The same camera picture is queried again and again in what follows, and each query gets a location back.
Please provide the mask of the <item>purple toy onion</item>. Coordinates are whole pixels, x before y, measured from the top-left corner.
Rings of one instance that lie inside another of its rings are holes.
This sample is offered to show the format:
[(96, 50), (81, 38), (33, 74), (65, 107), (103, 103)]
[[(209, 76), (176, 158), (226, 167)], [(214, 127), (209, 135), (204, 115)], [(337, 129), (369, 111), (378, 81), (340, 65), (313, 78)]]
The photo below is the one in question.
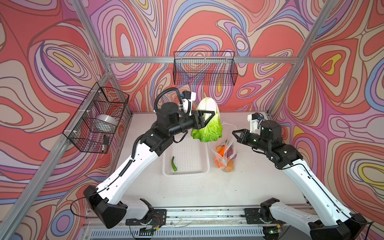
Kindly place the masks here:
[(233, 160), (237, 157), (237, 151), (233, 148), (229, 148), (227, 151), (227, 157), (230, 160)]

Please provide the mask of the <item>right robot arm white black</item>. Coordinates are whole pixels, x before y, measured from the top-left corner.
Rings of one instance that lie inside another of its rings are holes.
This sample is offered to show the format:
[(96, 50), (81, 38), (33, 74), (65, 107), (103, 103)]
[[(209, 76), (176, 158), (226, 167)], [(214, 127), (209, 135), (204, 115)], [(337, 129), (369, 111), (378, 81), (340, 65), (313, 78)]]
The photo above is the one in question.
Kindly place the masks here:
[(277, 170), (289, 177), (316, 212), (311, 215), (270, 198), (260, 204), (260, 221), (266, 224), (282, 221), (313, 240), (355, 240), (363, 229), (371, 228), (372, 223), (362, 214), (352, 213), (337, 200), (294, 146), (283, 142), (281, 125), (269, 120), (257, 124), (259, 134), (247, 129), (232, 134), (238, 143), (264, 154)]

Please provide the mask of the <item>tan toy potato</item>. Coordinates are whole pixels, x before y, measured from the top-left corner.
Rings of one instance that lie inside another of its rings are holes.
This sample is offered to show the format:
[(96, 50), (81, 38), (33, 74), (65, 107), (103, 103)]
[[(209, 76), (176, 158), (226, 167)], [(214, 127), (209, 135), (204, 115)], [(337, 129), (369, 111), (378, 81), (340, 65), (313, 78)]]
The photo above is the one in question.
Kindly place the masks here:
[(233, 160), (228, 160), (227, 166), (224, 168), (224, 171), (230, 173), (234, 170), (235, 162)]

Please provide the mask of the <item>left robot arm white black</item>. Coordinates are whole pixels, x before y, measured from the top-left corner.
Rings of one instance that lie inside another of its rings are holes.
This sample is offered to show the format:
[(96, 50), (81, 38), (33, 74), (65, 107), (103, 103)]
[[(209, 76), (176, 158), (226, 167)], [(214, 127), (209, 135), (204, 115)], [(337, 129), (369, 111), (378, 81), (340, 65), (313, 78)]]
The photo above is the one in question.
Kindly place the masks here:
[(146, 220), (153, 216), (151, 205), (145, 199), (129, 203), (123, 195), (141, 172), (171, 144), (175, 135), (189, 130), (208, 130), (220, 116), (216, 102), (205, 98), (196, 111), (185, 113), (176, 103), (165, 103), (155, 111), (157, 119), (150, 129), (134, 142), (132, 154), (106, 180), (96, 187), (88, 186), (84, 198), (107, 229), (115, 227), (124, 218)]

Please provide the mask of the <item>white plastic perforated basket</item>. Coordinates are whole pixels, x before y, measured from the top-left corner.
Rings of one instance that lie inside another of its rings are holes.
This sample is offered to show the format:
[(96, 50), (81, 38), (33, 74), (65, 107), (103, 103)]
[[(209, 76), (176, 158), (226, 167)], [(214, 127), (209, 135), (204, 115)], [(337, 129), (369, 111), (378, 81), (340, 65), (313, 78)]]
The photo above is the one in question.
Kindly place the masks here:
[[(175, 157), (177, 171), (171, 166)], [(170, 178), (198, 177), (209, 173), (209, 148), (207, 143), (200, 142), (188, 134), (181, 143), (173, 143), (162, 154), (163, 175)]]

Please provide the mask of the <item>green toy pepper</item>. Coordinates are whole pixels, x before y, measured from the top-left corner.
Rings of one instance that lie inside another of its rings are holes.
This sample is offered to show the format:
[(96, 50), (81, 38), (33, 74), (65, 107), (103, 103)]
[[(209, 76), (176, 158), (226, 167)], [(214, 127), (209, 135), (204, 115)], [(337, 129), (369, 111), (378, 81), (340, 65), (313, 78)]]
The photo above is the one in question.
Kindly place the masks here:
[(174, 172), (176, 172), (178, 170), (176, 165), (175, 165), (175, 157), (172, 157), (172, 159), (171, 159), (171, 166), (172, 166), (172, 169)]

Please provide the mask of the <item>white roll in basket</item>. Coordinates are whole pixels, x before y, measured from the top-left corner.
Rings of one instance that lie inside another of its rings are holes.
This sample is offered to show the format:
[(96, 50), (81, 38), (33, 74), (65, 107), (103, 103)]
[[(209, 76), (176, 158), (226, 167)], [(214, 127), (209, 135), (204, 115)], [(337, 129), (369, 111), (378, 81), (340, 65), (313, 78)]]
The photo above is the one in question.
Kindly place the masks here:
[(114, 126), (118, 125), (118, 121), (110, 115), (100, 114), (96, 117), (96, 119)]

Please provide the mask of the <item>orange toy carrot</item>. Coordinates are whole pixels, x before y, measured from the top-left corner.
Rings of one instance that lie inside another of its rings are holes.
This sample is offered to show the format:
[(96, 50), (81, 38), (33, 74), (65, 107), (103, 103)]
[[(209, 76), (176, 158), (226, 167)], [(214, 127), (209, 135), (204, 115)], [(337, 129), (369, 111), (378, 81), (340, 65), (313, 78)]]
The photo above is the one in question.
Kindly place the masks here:
[(227, 157), (227, 151), (229, 148), (230, 147), (228, 145), (222, 145), (222, 146), (216, 147), (217, 152), (215, 155), (214, 162), (219, 169), (224, 169), (227, 166), (228, 160), (230, 160)]

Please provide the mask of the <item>green toy lettuce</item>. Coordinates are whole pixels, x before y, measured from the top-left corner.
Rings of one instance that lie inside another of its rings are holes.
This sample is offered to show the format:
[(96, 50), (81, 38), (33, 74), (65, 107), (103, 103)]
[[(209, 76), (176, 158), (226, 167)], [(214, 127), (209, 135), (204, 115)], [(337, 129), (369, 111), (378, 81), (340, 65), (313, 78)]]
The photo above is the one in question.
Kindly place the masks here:
[(203, 98), (197, 110), (200, 111), (214, 111), (215, 115), (210, 119), (208, 124), (200, 130), (192, 130), (191, 136), (195, 140), (200, 140), (203, 143), (215, 142), (223, 135), (223, 126), (220, 120), (219, 106), (212, 98)]

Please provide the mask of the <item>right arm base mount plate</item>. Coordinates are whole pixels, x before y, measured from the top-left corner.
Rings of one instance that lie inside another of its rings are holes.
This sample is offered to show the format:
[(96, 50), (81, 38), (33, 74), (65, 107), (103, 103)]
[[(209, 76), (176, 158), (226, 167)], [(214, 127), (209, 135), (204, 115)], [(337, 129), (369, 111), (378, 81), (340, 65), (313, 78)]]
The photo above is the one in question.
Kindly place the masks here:
[(275, 224), (284, 225), (285, 222), (279, 221), (272, 217), (272, 214), (266, 208), (245, 208), (245, 214), (243, 217), (246, 218), (247, 224)]

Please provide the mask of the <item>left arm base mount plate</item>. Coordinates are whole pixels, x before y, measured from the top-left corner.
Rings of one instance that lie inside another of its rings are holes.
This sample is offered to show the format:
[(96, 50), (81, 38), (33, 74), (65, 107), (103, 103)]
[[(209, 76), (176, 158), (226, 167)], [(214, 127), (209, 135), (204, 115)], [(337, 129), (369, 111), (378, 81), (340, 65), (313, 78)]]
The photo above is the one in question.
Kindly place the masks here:
[(141, 219), (127, 219), (126, 226), (162, 226), (166, 223), (167, 210), (166, 209), (154, 209)]

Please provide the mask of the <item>aluminium front rail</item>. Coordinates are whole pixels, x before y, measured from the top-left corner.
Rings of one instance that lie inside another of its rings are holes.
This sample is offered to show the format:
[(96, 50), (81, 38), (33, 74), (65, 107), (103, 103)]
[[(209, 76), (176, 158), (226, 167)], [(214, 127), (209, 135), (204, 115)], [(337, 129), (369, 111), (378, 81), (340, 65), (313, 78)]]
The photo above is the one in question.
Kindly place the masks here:
[(223, 207), (167, 207), (165, 223), (151, 234), (140, 226), (121, 221), (107, 229), (95, 219), (87, 219), (77, 240), (308, 240), (309, 236), (285, 222), (263, 224), (256, 221), (258, 205)]

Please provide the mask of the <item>small black device in basket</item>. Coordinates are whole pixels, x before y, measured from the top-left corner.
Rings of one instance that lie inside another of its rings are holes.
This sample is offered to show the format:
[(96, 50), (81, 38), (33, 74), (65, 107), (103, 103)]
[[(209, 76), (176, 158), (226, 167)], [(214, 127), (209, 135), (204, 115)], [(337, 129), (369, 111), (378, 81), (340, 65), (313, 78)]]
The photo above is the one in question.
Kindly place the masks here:
[(103, 136), (103, 145), (108, 146), (110, 144), (110, 137), (107, 135)]

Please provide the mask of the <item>clear zip top bag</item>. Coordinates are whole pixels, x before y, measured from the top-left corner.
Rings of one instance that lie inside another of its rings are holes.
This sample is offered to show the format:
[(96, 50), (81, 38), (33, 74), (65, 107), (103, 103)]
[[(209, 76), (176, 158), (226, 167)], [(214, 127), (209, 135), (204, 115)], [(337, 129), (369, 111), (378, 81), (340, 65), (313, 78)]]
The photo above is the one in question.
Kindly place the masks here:
[(222, 137), (215, 142), (210, 142), (208, 146), (213, 156), (214, 166), (225, 173), (231, 173), (235, 170), (237, 158), (236, 138), (232, 132), (237, 130), (237, 127), (226, 122), (223, 122), (222, 126)]

